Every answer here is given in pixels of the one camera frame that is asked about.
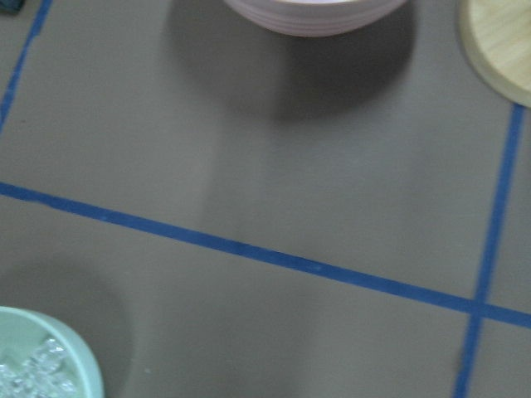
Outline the mint green bowl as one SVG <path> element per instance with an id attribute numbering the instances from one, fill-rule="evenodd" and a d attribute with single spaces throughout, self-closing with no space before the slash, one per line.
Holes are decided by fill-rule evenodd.
<path id="1" fill-rule="evenodd" d="M 83 338 L 62 321 L 32 310 L 1 307 L 1 354 L 27 355 L 47 336 L 59 340 L 70 353 L 68 368 L 76 377 L 78 397 L 103 397 L 100 367 Z"/>

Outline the pink bowl with ice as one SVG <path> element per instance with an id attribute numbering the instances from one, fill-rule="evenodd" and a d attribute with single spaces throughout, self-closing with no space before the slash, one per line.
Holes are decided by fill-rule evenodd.
<path id="1" fill-rule="evenodd" d="M 405 3 L 405 0 L 226 1 L 229 8 L 260 27 L 301 37 L 350 32 L 386 17 Z"/>

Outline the ice cubes in green bowl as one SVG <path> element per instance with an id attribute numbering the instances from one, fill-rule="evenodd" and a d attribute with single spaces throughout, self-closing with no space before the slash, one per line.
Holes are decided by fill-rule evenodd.
<path id="1" fill-rule="evenodd" d="M 20 358 L 1 354 L 1 397 L 78 397 L 76 377 L 69 370 L 70 353 L 47 336 Z"/>

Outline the wooden mug stand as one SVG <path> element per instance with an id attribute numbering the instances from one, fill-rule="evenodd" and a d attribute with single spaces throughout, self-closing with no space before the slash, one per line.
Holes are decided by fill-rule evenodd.
<path id="1" fill-rule="evenodd" d="M 460 40 L 470 65 L 494 91 L 530 107 L 530 2 L 461 1 Z"/>

